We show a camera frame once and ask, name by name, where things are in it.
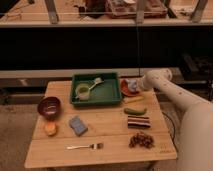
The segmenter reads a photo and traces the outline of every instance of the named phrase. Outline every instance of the dark red bowl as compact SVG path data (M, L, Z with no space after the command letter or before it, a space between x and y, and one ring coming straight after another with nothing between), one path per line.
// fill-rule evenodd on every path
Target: dark red bowl
M61 102L57 97L46 97L38 104L37 110L47 120L54 120L61 112Z

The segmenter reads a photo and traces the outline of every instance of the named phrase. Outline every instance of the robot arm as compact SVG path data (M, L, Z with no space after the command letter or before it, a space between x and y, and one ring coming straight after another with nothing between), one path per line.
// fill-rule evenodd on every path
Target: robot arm
M151 70L140 81L142 90L157 88L183 110L178 171L213 170L213 104L170 82L169 69Z

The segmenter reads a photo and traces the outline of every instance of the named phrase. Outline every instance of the floor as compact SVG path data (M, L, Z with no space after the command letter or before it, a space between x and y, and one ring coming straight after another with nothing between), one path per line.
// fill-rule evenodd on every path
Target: floor
M168 101L160 102L163 113L172 119L175 125L175 144L178 148L181 112ZM24 162L37 119L36 104L0 105L0 170L2 171L46 171L46 169L25 169ZM165 120L174 135L171 120ZM72 168L58 168L59 171L141 171L141 163L125 165L100 165ZM176 160L158 162L154 171L175 171Z

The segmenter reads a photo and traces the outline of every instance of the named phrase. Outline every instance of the spoon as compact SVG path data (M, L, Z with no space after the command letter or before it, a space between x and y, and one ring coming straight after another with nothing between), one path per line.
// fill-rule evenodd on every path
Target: spoon
M89 90L92 90L96 85L103 83L104 81L101 79L101 77L97 77L94 79L94 84L89 88Z

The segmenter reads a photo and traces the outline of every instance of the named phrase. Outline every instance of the cucumber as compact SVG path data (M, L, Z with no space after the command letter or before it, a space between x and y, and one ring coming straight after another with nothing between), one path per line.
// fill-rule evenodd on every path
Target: cucumber
M144 115L147 112L147 108L144 108L143 110L134 110L131 108L124 108L124 113L130 114L130 115Z

